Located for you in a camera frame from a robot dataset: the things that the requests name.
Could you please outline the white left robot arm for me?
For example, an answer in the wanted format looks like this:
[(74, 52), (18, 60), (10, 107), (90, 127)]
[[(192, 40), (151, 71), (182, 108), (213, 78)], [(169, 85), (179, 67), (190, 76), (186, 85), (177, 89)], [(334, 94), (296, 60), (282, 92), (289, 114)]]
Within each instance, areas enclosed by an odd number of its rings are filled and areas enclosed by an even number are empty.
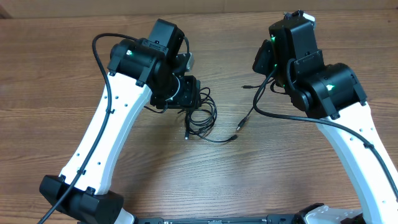
[(200, 83), (189, 75), (193, 55), (181, 53), (188, 39), (175, 24), (159, 19), (148, 38), (120, 37), (107, 66), (99, 105), (74, 155), (59, 175), (46, 175), (39, 190), (59, 211), (80, 223), (135, 223), (121, 195), (111, 191), (118, 157), (146, 104), (160, 111), (193, 111)]

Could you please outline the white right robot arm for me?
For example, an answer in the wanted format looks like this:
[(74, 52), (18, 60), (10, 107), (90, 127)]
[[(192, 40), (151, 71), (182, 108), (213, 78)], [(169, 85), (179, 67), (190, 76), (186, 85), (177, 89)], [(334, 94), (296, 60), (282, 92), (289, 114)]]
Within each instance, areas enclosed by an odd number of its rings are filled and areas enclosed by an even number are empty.
[(340, 159), (359, 198), (359, 209), (316, 203), (287, 217), (288, 223), (396, 223), (397, 169), (379, 137), (365, 91), (346, 64), (327, 65), (317, 47), (315, 18), (285, 13), (269, 27), (269, 39), (252, 66), (274, 79), (315, 123)]

